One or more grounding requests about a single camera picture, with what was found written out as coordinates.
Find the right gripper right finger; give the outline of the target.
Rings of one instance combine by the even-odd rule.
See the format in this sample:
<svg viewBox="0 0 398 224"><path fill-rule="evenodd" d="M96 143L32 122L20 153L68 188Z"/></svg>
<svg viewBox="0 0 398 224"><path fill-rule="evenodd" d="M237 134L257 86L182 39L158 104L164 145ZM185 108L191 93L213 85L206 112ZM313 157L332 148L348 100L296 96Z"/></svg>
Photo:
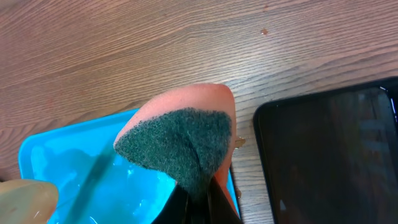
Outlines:
<svg viewBox="0 0 398 224"><path fill-rule="evenodd" d="M205 223L242 224L214 177L211 179L206 194Z"/></svg>

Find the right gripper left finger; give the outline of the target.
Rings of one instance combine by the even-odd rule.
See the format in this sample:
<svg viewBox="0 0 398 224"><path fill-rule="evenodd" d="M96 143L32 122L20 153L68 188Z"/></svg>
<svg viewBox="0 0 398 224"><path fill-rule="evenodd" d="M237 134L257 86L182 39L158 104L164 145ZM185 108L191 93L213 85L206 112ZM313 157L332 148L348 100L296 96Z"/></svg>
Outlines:
<svg viewBox="0 0 398 224"><path fill-rule="evenodd" d="M187 224L189 223L188 193L179 185L173 189L170 197L161 212L157 215L152 224Z"/></svg>

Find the green and red sponge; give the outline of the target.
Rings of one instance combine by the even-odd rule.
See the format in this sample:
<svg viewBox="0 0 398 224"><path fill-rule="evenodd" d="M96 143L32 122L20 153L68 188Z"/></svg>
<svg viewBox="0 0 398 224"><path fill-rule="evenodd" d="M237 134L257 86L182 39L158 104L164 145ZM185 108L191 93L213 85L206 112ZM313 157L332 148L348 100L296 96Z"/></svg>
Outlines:
<svg viewBox="0 0 398 224"><path fill-rule="evenodd" d="M202 83L161 93L144 104L120 130L114 150L146 169L177 181L195 202L211 179L228 205L228 172L236 142L236 109L228 86Z"/></svg>

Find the green plate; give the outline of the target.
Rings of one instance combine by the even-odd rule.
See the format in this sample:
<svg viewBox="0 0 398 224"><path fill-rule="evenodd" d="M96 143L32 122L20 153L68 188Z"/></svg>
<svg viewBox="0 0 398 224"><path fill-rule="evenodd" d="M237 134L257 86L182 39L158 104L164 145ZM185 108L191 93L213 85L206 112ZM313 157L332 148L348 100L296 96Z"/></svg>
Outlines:
<svg viewBox="0 0 398 224"><path fill-rule="evenodd" d="M47 224L58 202L58 189L40 180L1 183L1 224Z"/></svg>

